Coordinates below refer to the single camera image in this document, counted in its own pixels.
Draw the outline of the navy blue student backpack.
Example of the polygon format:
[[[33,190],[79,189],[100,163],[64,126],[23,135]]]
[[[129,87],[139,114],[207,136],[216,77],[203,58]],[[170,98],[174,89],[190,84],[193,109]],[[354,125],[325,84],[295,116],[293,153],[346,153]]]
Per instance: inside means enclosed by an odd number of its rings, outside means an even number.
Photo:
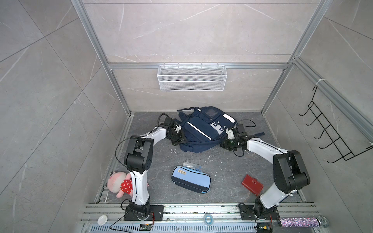
[[[237,126],[239,123],[224,111],[208,107],[191,107],[178,110],[180,123],[186,142],[179,144],[184,152],[200,153],[222,143],[226,137],[226,129]],[[249,140],[264,135],[248,135]]]

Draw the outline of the light blue pencil case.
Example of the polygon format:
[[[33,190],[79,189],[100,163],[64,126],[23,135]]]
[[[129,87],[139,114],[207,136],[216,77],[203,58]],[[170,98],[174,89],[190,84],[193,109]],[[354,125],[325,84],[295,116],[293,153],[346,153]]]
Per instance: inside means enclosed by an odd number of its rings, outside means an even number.
[[[182,188],[205,194],[210,191],[211,177],[203,172],[177,166],[172,173],[172,181]]]

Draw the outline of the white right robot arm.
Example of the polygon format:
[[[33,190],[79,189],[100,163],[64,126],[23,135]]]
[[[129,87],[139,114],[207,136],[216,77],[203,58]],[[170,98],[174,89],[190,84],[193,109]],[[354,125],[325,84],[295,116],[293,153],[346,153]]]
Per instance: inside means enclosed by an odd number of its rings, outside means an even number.
[[[253,212],[258,219],[268,218],[284,199],[310,184],[310,176],[300,152],[281,149],[250,136],[242,124],[227,129],[226,133],[227,137],[220,144],[222,148],[234,152],[241,148],[273,165],[274,183],[254,203]]]

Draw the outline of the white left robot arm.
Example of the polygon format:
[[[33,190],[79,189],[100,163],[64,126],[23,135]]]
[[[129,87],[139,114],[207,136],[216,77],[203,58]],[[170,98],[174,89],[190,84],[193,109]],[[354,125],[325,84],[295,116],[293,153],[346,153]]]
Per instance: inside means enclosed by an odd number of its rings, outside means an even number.
[[[153,160],[153,147],[163,139],[169,139],[174,144],[183,141],[182,127],[176,119],[167,114],[163,123],[156,126],[146,134],[129,137],[123,164],[127,167],[133,185],[133,196],[126,211],[145,219],[150,214],[150,195],[148,193],[147,173]]]

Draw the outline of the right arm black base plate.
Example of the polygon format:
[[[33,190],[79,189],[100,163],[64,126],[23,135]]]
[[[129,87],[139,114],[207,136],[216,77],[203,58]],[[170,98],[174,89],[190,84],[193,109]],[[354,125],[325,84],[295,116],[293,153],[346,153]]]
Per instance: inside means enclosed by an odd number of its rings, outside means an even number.
[[[262,204],[238,204],[242,220],[277,220],[280,218],[277,207],[266,209]]]

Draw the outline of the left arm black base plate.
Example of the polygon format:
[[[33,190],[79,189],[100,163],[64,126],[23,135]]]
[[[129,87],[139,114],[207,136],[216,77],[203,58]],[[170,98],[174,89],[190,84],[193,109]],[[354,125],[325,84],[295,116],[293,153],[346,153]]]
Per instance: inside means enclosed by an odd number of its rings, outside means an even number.
[[[163,205],[151,205],[148,214],[136,213],[129,208],[126,208],[123,220],[124,221],[161,221],[164,215]]]

